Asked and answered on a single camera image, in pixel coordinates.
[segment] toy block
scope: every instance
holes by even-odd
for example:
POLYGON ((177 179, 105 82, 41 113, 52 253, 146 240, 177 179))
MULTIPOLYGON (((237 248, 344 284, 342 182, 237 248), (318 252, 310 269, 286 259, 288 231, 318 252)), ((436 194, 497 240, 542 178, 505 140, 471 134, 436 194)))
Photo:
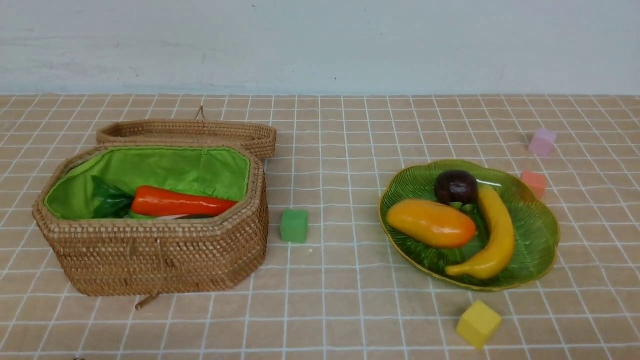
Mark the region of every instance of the toy block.
POLYGON ((462 314, 456 331, 477 350, 482 350, 501 323, 502 317, 478 300, 462 314))
POLYGON ((542 199, 547 189, 547 178, 543 174, 534 172, 522 172, 522 182, 525 183, 538 199, 542 199))
POLYGON ((285 209, 280 222, 280 239, 287 243, 307 242, 307 210, 285 209))
POLYGON ((546 129, 539 129, 529 143, 529 151, 539 156, 549 156, 556 146, 557 134, 546 129))

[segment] yellow cube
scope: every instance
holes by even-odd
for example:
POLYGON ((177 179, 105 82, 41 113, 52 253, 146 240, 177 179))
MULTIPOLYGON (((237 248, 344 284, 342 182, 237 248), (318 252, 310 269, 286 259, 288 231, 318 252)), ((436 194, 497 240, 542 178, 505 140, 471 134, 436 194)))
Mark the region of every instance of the yellow cube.
POLYGON ((462 314, 458 334, 476 349, 482 350, 502 323, 502 317, 480 300, 462 314))

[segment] carrot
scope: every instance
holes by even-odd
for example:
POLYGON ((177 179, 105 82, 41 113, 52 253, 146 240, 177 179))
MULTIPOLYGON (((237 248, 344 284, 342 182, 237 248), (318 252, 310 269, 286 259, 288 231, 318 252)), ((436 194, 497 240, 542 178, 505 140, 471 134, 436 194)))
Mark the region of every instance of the carrot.
POLYGON ((146 217, 196 214, 215 217, 236 204, 236 201, 188 195, 144 185, 136 190, 136 198, 133 200, 131 210, 146 217))
POLYGON ((188 195, 154 186, 140 186, 134 195, 92 176, 93 196, 101 200, 93 210, 93 218, 123 218, 129 210, 146 217, 199 215, 216 217, 233 208, 236 201, 215 197, 188 195))

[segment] toy banana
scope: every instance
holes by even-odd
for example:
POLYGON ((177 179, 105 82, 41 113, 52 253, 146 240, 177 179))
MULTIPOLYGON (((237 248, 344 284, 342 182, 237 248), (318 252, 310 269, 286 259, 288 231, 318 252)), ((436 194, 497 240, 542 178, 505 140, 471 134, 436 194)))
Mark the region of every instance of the toy banana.
POLYGON ((481 280, 490 279, 511 262, 515 252, 515 233, 509 210, 491 186, 479 186, 477 202, 489 227, 489 242, 482 251, 466 262, 447 266, 447 275, 469 275, 481 280))

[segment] green glass plate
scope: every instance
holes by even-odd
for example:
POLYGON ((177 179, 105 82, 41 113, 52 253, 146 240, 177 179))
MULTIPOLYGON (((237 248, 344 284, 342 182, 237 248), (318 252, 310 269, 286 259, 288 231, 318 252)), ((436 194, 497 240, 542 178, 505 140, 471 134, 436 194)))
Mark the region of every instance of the green glass plate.
POLYGON ((556 263, 560 228, 553 212, 517 177, 468 161, 441 160, 399 172, 380 199, 378 216, 391 244, 402 257, 419 270, 462 288, 476 291, 516 288, 541 279, 556 263), (492 279, 478 280, 467 275, 451 277, 444 272, 446 266, 468 260, 487 244, 490 235, 479 210, 467 212, 476 223, 478 234, 460 249, 435 249, 395 230, 386 221, 387 211, 401 200, 435 201, 435 180, 446 170, 466 170, 479 183, 492 185, 509 209, 516 235, 515 254, 507 268, 492 279))

